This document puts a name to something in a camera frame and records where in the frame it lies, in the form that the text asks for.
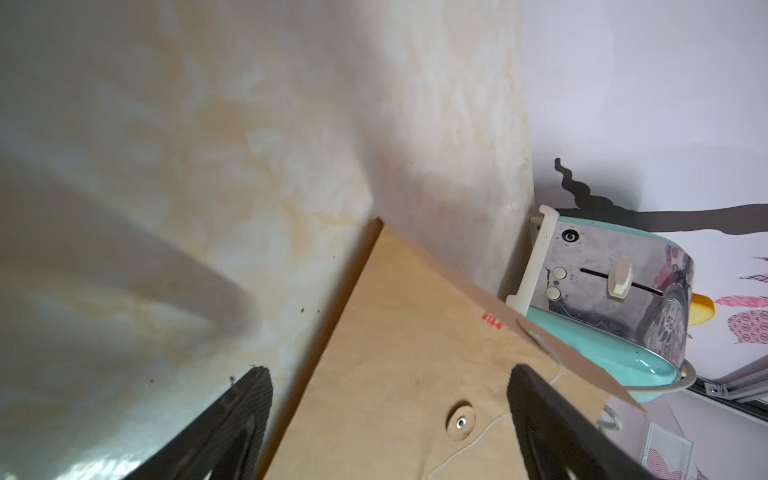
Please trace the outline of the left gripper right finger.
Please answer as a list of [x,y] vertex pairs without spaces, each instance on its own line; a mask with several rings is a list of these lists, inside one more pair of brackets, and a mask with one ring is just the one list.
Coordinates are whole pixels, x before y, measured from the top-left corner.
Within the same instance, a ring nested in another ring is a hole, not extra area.
[[507,399],[530,479],[654,478],[531,367],[512,369]]

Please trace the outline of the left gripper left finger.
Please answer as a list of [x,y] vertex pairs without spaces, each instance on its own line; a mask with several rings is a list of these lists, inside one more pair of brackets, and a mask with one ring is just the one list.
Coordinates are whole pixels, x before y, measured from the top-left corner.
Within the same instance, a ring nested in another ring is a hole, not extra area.
[[268,368],[251,368],[129,479],[252,479],[273,400]]

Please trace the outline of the brown file bag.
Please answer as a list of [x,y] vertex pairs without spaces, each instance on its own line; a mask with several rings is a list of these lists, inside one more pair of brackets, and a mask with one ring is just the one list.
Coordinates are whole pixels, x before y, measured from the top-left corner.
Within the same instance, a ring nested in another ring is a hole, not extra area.
[[533,368],[596,420],[605,370],[372,221],[263,479],[523,479],[507,402]]

